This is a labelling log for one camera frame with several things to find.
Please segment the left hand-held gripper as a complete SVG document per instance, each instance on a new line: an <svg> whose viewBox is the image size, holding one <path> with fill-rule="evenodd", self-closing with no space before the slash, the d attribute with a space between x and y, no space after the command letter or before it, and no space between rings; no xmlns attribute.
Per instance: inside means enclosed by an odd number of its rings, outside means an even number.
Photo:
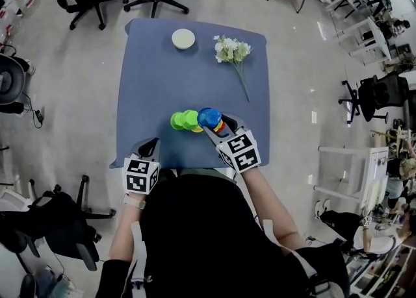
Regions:
<svg viewBox="0 0 416 298"><path fill-rule="evenodd" d="M148 195L159 179L160 139L134 144L131 154L124 158L123 187L127 193Z"/></svg>

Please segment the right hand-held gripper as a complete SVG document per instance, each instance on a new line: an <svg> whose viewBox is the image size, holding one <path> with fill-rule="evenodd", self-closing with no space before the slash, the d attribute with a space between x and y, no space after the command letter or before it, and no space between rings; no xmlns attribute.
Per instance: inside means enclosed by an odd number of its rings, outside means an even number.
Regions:
<svg viewBox="0 0 416 298"><path fill-rule="evenodd" d="M219 134L206 126L203 130L225 165L236 173L243 173L260 166L262 161L251 130L244 126L241 118L233 114L222 113L222 120L226 125L224 130L230 130L229 133Z"/></svg>

